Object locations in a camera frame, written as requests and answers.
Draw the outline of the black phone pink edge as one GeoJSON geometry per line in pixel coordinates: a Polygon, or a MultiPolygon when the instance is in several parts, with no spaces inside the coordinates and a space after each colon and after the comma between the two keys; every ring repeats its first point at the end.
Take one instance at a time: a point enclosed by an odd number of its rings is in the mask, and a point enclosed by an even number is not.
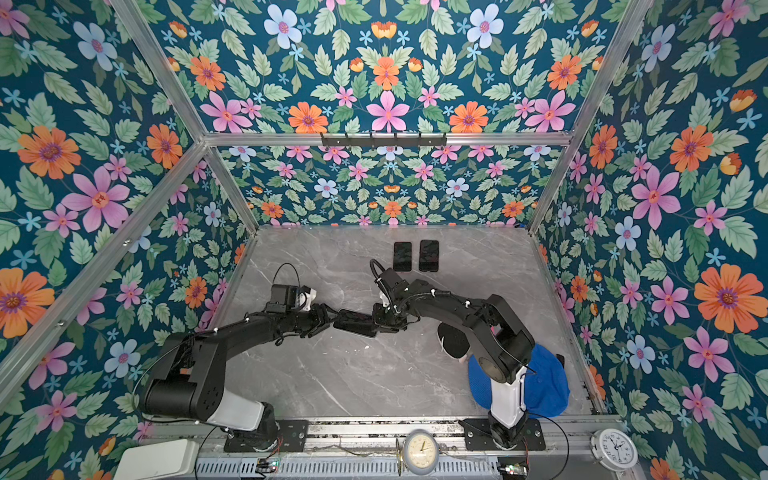
{"type": "Polygon", "coordinates": [[[398,241],[393,248],[393,269],[396,272],[411,272],[413,264],[413,246],[410,241],[398,241]]]}

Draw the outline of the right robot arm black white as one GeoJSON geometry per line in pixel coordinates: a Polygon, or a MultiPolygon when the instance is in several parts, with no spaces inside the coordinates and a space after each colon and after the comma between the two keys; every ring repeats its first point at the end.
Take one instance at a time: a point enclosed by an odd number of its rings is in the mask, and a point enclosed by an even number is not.
{"type": "Polygon", "coordinates": [[[504,450],[516,446],[528,420],[525,376],[531,372],[535,340],[509,304],[495,294],[468,299],[415,284],[386,298],[386,303],[373,309],[378,329],[397,332],[407,327],[411,317],[426,317],[462,332],[470,354],[491,380],[489,436],[504,450]]]}

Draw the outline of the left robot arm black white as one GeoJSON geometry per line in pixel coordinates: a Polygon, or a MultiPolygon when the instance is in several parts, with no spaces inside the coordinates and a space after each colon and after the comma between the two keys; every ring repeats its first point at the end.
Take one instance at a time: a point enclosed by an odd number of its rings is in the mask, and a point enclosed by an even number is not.
{"type": "Polygon", "coordinates": [[[259,345],[281,343],[287,337],[312,337],[331,323],[327,306],[319,304],[307,311],[249,313],[224,327],[174,334],[149,370],[138,407],[149,416],[254,432],[266,406],[226,388],[228,361],[259,345]]]}

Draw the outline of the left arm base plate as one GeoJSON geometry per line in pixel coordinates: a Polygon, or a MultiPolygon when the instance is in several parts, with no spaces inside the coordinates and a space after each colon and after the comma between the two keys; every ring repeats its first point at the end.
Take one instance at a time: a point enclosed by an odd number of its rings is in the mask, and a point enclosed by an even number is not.
{"type": "Polygon", "coordinates": [[[302,452],[308,438],[307,420],[277,420],[264,431],[233,431],[227,434],[226,453],[302,452]]]}

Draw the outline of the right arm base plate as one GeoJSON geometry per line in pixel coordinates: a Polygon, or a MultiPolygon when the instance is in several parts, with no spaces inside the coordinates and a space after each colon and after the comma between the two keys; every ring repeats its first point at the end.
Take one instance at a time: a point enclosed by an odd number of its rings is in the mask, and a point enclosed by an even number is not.
{"type": "Polygon", "coordinates": [[[528,419],[512,429],[489,416],[461,419],[458,424],[464,431],[464,443],[469,451],[543,451],[546,448],[538,420],[528,419]]]}

